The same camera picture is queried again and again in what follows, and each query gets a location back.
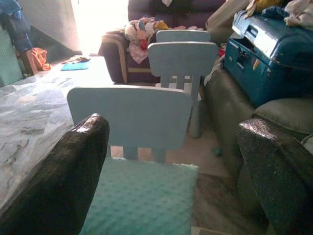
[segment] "blue cloth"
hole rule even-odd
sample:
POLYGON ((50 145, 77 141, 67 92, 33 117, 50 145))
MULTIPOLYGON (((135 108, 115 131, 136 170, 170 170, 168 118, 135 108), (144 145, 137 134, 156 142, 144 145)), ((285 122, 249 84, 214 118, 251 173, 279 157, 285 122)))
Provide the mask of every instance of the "blue cloth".
POLYGON ((279 6, 271 6, 262 11, 262 16, 266 18, 282 20, 285 17, 288 17, 289 13, 279 6))
POLYGON ((61 71, 70 71, 70 70, 86 70, 89 69, 89 61, 79 62, 76 64, 65 64, 61 71))
POLYGON ((0 15, 3 13, 6 15, 13 15, 21 19, 21 6, 15 0, 0 0, 0 15))

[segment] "floor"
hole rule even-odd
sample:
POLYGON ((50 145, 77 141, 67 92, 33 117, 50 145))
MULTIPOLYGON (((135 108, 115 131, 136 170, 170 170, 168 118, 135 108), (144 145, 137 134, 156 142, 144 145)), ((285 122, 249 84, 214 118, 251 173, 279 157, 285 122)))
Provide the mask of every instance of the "floor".
MULTIPOLYGON (((111 86, 105 61, 93 57, 89 70, 52 71, 0 88, 0 206, 27 175, 25 165, 35 164, 72 126, 66 95, 76 86, 111 86)), ((186 135, 182 148, 168 151, 167 163, 200 167, 193 210, 193 235, 262 235, 265 232, 241 209, 235 184, 221 157, 206 107, 201 104, 202 136, 186 135)), ((122 157, 121 147, 112 147, 122 157)), ((139 160, 150 160, 149 149, 139 150, 139 160)))

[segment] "sofa armrest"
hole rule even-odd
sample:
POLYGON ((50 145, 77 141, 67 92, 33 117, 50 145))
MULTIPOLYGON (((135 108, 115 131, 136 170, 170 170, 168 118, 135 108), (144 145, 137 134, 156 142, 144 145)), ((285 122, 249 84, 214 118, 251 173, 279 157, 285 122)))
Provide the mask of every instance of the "sofa armrest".
POLYGON ((127 83, 126 49, 128 40, 121 30, 107 32, 102 37, 99 55, 104 56, 111 79, 115 83, 127 83))
POLYGON ((277 234, 313 232, 313 156, 260 118, 242 122, 238 144, 262 208, 277 234))

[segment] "light blue cushion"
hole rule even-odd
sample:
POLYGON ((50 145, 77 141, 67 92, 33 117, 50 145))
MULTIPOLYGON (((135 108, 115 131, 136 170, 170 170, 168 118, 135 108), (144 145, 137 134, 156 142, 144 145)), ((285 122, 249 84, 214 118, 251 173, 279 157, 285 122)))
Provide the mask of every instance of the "light blue cushion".
POLYGON ((198 167, 107 157, 81 235, 190 235, 198 167))

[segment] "orange cloth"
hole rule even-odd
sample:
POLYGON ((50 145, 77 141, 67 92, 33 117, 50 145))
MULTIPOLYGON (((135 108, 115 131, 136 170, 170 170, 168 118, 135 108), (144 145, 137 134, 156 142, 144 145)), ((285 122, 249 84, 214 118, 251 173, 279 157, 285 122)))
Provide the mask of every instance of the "orange cloth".
POLYGON ((31 50, 34 62, 38 70, 48 71, 51 69, 51 64, 47 64, 47 51, 38 47, 33 47, 31 50))

